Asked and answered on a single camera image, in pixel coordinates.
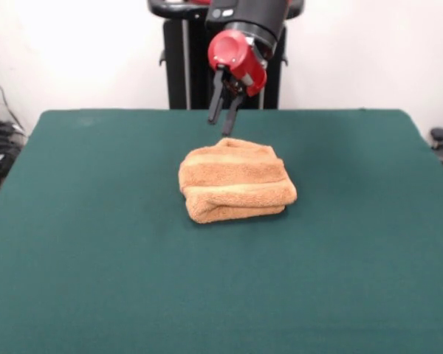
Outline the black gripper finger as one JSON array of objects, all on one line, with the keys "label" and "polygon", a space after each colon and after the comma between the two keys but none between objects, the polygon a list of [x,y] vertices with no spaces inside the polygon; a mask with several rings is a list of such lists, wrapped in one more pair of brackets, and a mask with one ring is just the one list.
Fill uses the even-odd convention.
[{"label": "black gripper finger", "polygon": [[213,78],[213,96],[210,101],[208,123],[216,124],[223,106],[224,94],[224,69],[217,69]]},{"label": "black gripper finger", "polygon": [[244,102],[244,92],[230,92],[222,95],[223,103],[229,103],[226,119],[222,128],[223,135],[230,135],[236,123],[236,117],[241,104]]}]

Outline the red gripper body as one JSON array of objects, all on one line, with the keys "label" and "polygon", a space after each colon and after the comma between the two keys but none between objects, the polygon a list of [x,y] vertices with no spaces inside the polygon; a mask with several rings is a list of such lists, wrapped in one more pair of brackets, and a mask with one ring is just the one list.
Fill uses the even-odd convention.
[{"label": "red gripper body", "polygon": [[241,81],[249,97],[257,95],[266,84],[266,69],[247,37],[238,30],[219,32],[210,42],[207,56],[213,69],[224,67]]}]

